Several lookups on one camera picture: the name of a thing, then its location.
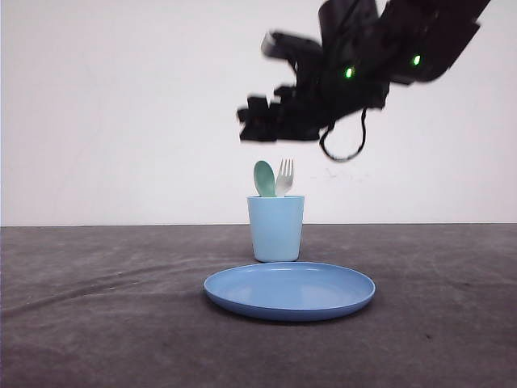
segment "black cable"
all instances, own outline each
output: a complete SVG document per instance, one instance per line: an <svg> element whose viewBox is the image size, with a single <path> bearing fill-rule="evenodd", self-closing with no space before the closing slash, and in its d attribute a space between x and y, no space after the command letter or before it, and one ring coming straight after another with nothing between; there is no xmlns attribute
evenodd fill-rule
<svg viewBox="0 0 517 388"><path fill-rule="evenodd" d="M364 143L366 142L366 123L365 123L366 111L367 111L367 108L364 108L363 113L361 114L361 125L363 127L363 141L361 142L361 145L359 146L357 151L354 154L349 155L345 158L338 158L326 150L325 139L326 139L327 135L334 130L334 125L335 125L335 122L334 122L334 123L329 124L328 127L326 127L326 131L325 131L325 133L323 133L322 138L320 139L320 147L322 148L322 150L326 156L328 156L335 162L348 162L349 160L352 160L353 158L355 158L357 155L360 154L360 152L363 150Z"/></svg>
<svg viewBox="0 0 517 388"><path fill-rule="evenodd" d="M347 13L343 16L343 18L341 19L341 22L338 25L338 28L336 28L335 33L332 35L332 39L330 41L331 43L329 44L328 47L334 46L334 43L336 42L336 40L344 33L345 24L347 24L348 19L352 16L352 14L355 11L355 8L357 8L357 6L359 5L359 1L360 0L355 0L352 3L352 5L348 7ZM345 43L346 43L345 41L341 41L340 45L334 51L334 55L338 55L339 54L339 52L341 51L342 46Z"/></svg>

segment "green led light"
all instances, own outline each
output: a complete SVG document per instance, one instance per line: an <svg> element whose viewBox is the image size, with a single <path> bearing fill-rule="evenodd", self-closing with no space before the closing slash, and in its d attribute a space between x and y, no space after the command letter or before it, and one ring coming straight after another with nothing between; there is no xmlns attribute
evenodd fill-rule
<svg viewBox="0 0 517 388"><path fill-rule="evenodd" d="M354 77L354 75L355 75L355 67L354 66L348 66L345 69L344 75L345 75L346 79L350 79L350 78Z"/></svg>
<svg viewBox="0 0 517 388"><path fill-rule="evenodd" d="M420 61L422 60L422 57L420 55L415 55L413 59L411 60L411 65L418 66L420 65Z"/></svg>

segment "utensil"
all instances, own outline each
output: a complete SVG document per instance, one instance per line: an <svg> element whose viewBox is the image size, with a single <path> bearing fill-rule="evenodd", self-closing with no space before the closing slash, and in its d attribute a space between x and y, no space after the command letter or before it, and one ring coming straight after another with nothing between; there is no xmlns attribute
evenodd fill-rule
<svg viewBox="0 0 517 388"><path fill-rule="evenodd" d="M283 160L276 176L275 193L276 196L285 196L292 187L294 176L294 161L292 159Z"/></svg>
<svg viewBox="0 0 517 388"><path fill-rule="evenodd" d="M217 305L275 321L319 321L365 307L375 284L353 269L321 263L267 263L218 272L204 282Z"/></svg>
<svg viewBox="0 0 517 388"><path fill-rule="evenodd" d="M260 160L255 163L253 178L255 187L260 196L276 196L275 174L267 162Z"/></svg>

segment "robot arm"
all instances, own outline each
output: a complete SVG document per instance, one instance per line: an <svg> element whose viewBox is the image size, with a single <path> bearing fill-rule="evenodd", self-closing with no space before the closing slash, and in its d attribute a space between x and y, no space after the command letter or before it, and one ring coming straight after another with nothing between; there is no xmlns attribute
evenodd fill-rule
<svg viewBox="0 0 517 388"><path fill-rule="evenodd" d="M243 141L320 140L353 112L382 109L391 82L429 82L449 69L479 29L490 0L391 0L381 16L375 0L328 0L318 12L322 44L282 32L262 51L285 60L296 84L280 86L270 103L252 95L237 111ZM326 132L320 138L320 131ZM350 160L358 152L342 161Z"/></svg>

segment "plastic cup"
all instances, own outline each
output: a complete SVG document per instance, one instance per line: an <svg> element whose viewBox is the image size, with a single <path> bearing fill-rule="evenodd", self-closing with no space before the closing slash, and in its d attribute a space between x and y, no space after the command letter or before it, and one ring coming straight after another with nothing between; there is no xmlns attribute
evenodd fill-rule
<svg viewBox="0 0 517 388"><path fill-rule="evenodd" d="M303 196L248 197L253 253L258 261L298 259L304 200Z"/></svg>

